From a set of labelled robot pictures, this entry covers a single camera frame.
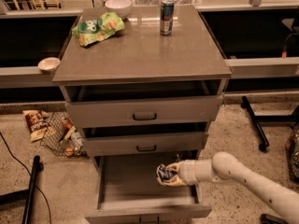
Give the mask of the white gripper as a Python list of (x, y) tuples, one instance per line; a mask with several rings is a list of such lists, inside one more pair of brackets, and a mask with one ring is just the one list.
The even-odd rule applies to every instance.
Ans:
[(166, 166), (166, 170), (169, 172), (177, 172), (178, 176), (172, 176), (170, 178), (158, 176), (157, 181), (162, 186), (180, 187), (186, 185), (196, 185), (198, 183), (196, 177), (196, 161), (186, 160), (181, 162), (174, 162)]

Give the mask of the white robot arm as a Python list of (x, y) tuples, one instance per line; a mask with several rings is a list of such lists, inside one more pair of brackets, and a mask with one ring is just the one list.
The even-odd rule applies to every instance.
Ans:
[(253, 172), (227, 152), (218, 152), (211, 159), (160, 164), (156, 169), (156, 178), (162, 186), (169, 187), (193, 186), (201, 182), (238, 182), (289, 224), (299, 224), (299, 194)]

